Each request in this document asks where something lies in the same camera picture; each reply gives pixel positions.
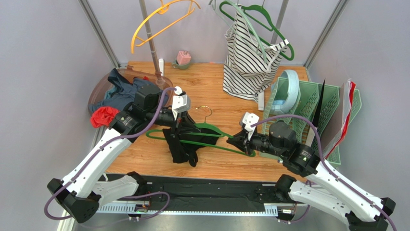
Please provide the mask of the green plastic file rack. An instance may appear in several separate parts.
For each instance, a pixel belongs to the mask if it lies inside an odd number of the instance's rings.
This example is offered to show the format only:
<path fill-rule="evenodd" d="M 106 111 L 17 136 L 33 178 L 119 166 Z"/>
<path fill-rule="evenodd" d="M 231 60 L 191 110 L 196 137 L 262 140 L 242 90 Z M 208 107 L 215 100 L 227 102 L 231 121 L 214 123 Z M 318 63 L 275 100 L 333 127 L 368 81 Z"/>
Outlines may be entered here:
<path fill-rule="evenodd" d="M 316 111 L 317 103 L 320 99 L 322 84 L 299 81 L 300 93 L 298 96 L 298 103 L 295 104 L 289 111 L 291 114 L 303 116 L 312 120 Z M 271 87 L 271 95 L 265 106 L 263 112 L 263 119 L 275 116 L 271 111 L 272 103 L 275 100 L 285 100 L 287 98 L 288 89 L 288 79 L 279 77 L 275 84 Z M 333 116 L 337 106 L 339 105 L 339 87 L 332 85 L 325 85 L 324 96 L 321 106 L 320 120 L 318 126 L 318 132 L 320 137 L 322 136 L 323 130 L 326 128 L 328 122 Z M 361 109 L 361 97 L 358 89 L 354 92 L 353 99 L 353 109 L 351 111 L 350 122 L 353 121 L 354 117 Z M 290 128 L 296 132 L 296 137 L 302 143 L 306 141 L 308 135 L 308 125 L 306 122 L 286 117 L 282 119 L 286 122 Z M 339 147 L 335 147 L 332 153 L 326 158 L 333 167 L 338 167 L 341 165 Z"/>

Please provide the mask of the red garment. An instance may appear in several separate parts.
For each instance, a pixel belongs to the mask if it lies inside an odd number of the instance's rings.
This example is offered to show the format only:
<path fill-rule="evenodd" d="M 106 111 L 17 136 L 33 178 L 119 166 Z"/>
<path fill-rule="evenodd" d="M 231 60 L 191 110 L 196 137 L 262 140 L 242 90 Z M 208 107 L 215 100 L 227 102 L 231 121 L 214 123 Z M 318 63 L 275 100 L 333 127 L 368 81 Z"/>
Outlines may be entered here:
<path fill-rule="evenodd" d="M 90 122 L 94 128 L 109 126 L 111 121 L 120 111 L 110 106 L 103 106 L 97 109 L 91 116 Z"/>

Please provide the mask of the striped black white shirt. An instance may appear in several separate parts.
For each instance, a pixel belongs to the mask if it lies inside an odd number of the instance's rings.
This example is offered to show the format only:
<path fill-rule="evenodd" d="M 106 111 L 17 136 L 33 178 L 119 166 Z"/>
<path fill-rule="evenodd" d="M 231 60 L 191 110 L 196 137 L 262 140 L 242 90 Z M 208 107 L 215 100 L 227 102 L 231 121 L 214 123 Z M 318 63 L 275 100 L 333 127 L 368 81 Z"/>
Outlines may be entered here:
<path fill-rule="evenodd" d="M 233 29 L 225 34 L 228 54 L 224 63 L 223 90 L 234 97 L 257 102 L 258 96 L 273 82 L 290 42 L 263 44 L 267 64 L 257 55 L 256 38 L 248 33 L 245 20 L 236 13 Z"/>

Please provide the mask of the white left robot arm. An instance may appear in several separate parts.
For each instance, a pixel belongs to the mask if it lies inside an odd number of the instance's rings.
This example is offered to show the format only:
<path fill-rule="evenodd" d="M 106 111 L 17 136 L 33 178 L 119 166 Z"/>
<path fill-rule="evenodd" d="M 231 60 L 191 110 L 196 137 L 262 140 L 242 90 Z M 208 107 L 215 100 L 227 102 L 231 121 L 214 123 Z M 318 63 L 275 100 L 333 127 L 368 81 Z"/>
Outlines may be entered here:
<path fill-rule="evenodd" d="M 134 101 L 114 116 L 100 141 L 81 163 L 63 179 L 48 183 L 52 197 L 44 207 L 46 216 L 56 219 L 48 212 L 52 200 L 69 213 L 69 218 L 84 223 L 105 204 L 141 197 L 141 187 L 146 182 L 136 172 L 118 180 L 97 182 L 113 161 L 152 125 L 171 127 L 175 136 L 190 106 L 189 96 L 180 87 L 161 90 L 157 85 L 142 86 Z"/>

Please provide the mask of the red white folders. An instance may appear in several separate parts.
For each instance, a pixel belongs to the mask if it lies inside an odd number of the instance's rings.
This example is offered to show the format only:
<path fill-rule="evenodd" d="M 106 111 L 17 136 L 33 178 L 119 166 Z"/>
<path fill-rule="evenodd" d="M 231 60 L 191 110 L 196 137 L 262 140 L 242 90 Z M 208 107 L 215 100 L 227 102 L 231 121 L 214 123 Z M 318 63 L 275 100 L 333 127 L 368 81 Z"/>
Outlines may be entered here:
<path fill-rule="evenodd" d="M 355 82 L 348 79 L 339 89 L 339 105 L 321 136 L 322 154 L 325 158 L 327 158 L 344 139 L 347 133 L 350 115 L 353 109 L 355 88 Z"/>

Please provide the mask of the teal garment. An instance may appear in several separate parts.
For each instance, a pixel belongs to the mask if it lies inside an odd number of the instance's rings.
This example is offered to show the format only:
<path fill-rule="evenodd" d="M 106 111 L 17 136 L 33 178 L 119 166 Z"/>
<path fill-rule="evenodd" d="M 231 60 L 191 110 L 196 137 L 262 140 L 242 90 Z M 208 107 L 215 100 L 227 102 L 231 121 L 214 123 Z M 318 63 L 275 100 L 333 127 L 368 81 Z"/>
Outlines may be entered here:
<path fill-rule="evenodd" d="M 116 93 L 116 88 L 111 88 L 109 90 L 107 90 L 104 94 L 104 100 L 105 99 L 110 99 L 114 94 Z"/>

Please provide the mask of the light green hanger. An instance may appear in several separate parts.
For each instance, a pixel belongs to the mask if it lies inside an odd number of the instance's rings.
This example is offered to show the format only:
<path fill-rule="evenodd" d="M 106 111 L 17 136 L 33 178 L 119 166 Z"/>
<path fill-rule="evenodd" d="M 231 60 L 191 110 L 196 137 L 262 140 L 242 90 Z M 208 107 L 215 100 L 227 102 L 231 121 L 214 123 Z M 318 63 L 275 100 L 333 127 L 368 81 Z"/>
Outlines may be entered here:
<path fill-rule="evenodd" d="M 220 6 L 224 3 L 234 7 L 236 12 L 239 13 L 242 16 L 242 18 L 245 20 L 245 25 L 246 25 L 246 28 L 248 29 L 248 33 L 254 35 L 255 38 L 256 38 L 256 41 L 257 41 L 257 47 L 254 49 L 254 51 L 257 53 L 257 55 L 260 55 L 261 57 L 263 57 L 263 61 L 267 64 L 268 62 L 267 62 L 266 52 L 265 52 L 265 49 L 262 45 L 262 42 L 261 42 L 256 30 L 254 29 L 252 23 L 249 21 L 248 17 L 245 15 L 244 11 L 242 10 L 242 6 L 240 6 L 237 3 L 232 2 L 231 0 L 224 0 L 220 4 Z M 230 24 L 220 13 L 217 12 L 217 10 L 216 10 L 217 1 L 216 0 L 210 0 L 208 5 L 212 7 L 213 11 L 217 14 L 217 16 L 223 22 L 225 22 L 225 24 L 228 25 L 230 29 L 233 29 L 233 24 Z"/>

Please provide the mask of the black tank top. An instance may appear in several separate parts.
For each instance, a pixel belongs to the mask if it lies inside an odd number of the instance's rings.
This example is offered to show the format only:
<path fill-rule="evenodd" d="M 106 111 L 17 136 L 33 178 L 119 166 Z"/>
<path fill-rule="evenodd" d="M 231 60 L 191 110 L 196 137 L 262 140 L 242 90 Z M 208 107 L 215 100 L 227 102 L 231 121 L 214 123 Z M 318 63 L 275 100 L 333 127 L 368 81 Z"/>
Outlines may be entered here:
<path fill-rule="evenodd" d="M 182 143 L 182 140 L 202 141 L 205 144 L 216 144 L 218 139 L 205 136 L 195 136 L 188 134 L 173 135 L 174 117 L 170 109 L 161 112 L 157 122 L 161 126 L 168 126 L 162 129 L 164 138 L 169 146 L 172 155 L 172 161 L 180 164 L 188 162 L 190 166 L 196 167 L 199 161 L 197 151 L 205 146 Z"/>

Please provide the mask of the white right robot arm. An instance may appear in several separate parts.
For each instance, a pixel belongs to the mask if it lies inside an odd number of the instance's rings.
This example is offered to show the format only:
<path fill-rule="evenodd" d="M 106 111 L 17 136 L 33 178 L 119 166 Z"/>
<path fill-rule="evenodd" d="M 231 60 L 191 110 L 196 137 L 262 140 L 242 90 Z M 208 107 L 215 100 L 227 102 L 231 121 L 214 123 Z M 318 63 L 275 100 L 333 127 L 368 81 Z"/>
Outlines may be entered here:
<path fill-rule="evenodd" d="M 243 126 L 227 143 L 246 154 L 257 150 L 278 156 L 290 172 L 322 187 L 312 189 L 283 174 L 274 190 L 280 200 L 310 205 L 339 219 L 351 231 L 387 230 L 387 216 L 393 213 L 396 203 L 388 197 L 379 198 L 360 189 L 328 161 L 322 162 L 314 149 L 297 141 L 296 132 L 285 122 L 272 123 L 267 135 Z"/>

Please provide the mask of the white clothes rack base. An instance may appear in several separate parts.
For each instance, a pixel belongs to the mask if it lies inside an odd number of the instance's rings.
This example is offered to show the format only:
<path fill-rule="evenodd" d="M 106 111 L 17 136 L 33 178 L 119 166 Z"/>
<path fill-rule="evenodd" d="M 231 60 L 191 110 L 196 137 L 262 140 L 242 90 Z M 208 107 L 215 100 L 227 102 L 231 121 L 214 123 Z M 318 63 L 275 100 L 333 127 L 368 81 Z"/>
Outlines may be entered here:
<path fill-rule="evenodd" d="M 159 72 L 160 72 L 161 76 L 164 76 L 164 68 L 165 68 L 164 59 L 162 59 L 162 58 L 158 59 L 158 67 L 159 67 Z"/>

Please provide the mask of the dark green hanger with shirt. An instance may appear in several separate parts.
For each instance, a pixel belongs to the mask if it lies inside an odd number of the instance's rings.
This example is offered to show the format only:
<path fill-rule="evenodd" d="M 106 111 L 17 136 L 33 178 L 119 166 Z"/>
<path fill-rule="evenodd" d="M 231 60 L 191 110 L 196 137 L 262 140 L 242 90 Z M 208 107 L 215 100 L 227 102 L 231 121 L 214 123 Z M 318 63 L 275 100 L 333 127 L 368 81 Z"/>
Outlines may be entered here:
<path fill-rule="evenodd" d="M 232 21 L 234 21 L 233 16 L 229 15 L 227 12 L 225 12 L 223 10 L 223 6 L 227 5 L 226 3 L 222 4 L 221 6 L 219 5 L 219 11 L 225 15 L 227 18 L 231 19 Z M 248 19 L 252 19 L 253 21 L 255 21 L 256 23 L 258 23 L 260 26 L 264 27 L 265 29 L 267 29 L 270 32 L 275 32 L 276 35 L 278 37 L 280 37 L 282 39 L 283 42 L 285 42 L 286 38 L 285 36 L 280 32 L 279 28 L 277 26 L 274 25 L 274 23 L 272 22 L 271 16 L 268 13 L 268 11 L 264 8 L 264 3 L 262 3 L 262 5 L 250 5 L 250 6 L 242 6 L 242 10 L 244 11 L 245 15 L 248 17 Z M 260 22 L 259 20 L 257 20 L 256 18 L 254 18 L 252 15 L 250 15 L 248 13 L 248 11 L 255 11 L 258 12 L 260 14 L 262 14 L 262 16 L 266 19 L 268 25 L 263 24 L 262 22 Z M 265 41 L 264 39 L 262 39 L 259 36 L 262 44 L 265 45 L 269 45 L 270 43 L 268 43 L 267 41 Z"/>

